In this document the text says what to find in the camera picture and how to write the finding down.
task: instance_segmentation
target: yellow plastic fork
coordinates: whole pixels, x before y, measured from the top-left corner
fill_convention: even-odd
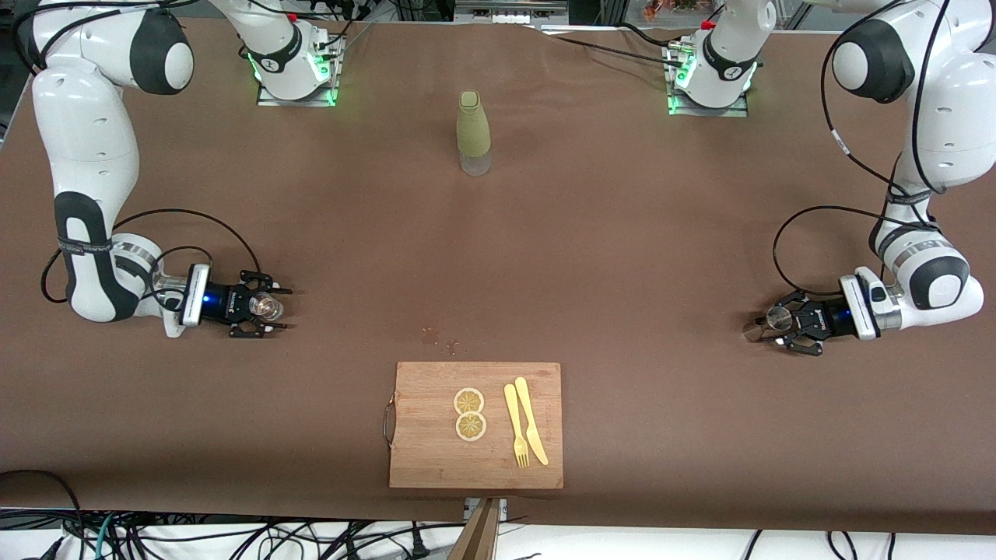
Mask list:
[[[512,384],[505,386],[505,404],[508,405],[508,416],[512,419],[512,429],[515,430],[515,443],[512,445],[515,460],[519,463],[519,468],[526,468],[529,466],[529,447],[526,445],[526,438],[522,436],[522,425],[519,423],[519,397]]]

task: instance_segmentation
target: bottle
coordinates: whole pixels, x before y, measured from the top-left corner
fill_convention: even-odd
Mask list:
[[[481,96],[473,90],[460,94],[456,146],[460,150],[460,167],[468,175],[483,175],[491,168],[491,131]]]

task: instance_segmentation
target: cutting board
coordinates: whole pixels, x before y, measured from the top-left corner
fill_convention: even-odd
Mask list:
[[[504,389],[526,378],[533,415],[550,464],[530,449],[519,468]],[[484,396],[487,428],[479,439],[456,434],[453,398],[464,388]],[[523,436],[526,415],[519,405]],[[392,488],[551,489],[564,487],[560,364],[515,362],[399,362],[394,383]]]

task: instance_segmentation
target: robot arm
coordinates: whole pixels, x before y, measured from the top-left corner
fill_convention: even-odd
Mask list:
[[[836,12],[864,14],[888,1],[806,0]],[[675,45],[684,67],[674,85],[702,107],[730,107],[750,87],[761,47],[775,29],[777,18],[772,0],[728,0],[715,27],[703,27]]]
[[[251,41],[250,50],[263,53],[261,60],[278,61],[259,76],[272,94],[293,99],[319,85],[321,73],[305,57],[319,49],[313,41],[321,34],[283,15],[225,4],[226,15]],[[113,233],[138,177],[123,88],[173,95],[186,87],[193,56],[179,23],[152,5],[95,4],[37,12],[23,31],[30,53],[47,53],[32,96],[52,170],[59,246],[69,275],[66,296],[74,311],[95,322],[161,316],[170,337],[202,319],[231,325],[232,337],[261,337],[284,327],[272,323],[283,308],[271,294],[290,291],[268,275],[243,271],[239,284],[216,284],[210,267],[198,264],[185,277],[169,276],[155,243]],[[244,322],[255,330],[243,332],[238,325]]]
[[[844,295],[836,300],[814,302],[796,293],[779,302],[767,323],[785,333],[776,342],[790,350],[819,354],[831,337],[871,340],[882,331],[949,323],[982,308],[981,285],[927,205],[935,191],[970,182],[996,162],[996,57],[976,52],[992,38],[993,13],[988,0],[951,0],[940,10],[929,0],[898,4],[838,43],[833,68],[843,88],[883,104],[904,99],[909,107],[883,213],[895,221],[880,220],[870,237],[871,251],[895,282],[886,286],[861,267],[841,278]],[[943,19],[927,54],[938,16]],[[834,320],[814,327],[817,316]],[[806,332],[800,332],[803,323]]]

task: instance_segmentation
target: dried lemon slice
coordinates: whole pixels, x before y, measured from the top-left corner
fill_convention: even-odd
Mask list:
[[[453,407],[459,414],[479,413],[484,410],[484,396],[476,389],[461,389],[453,398]]]
[[[488,422],[478,413],[463,413],[456,419],[456,434],[464,441],[476,441],[484,435]]]

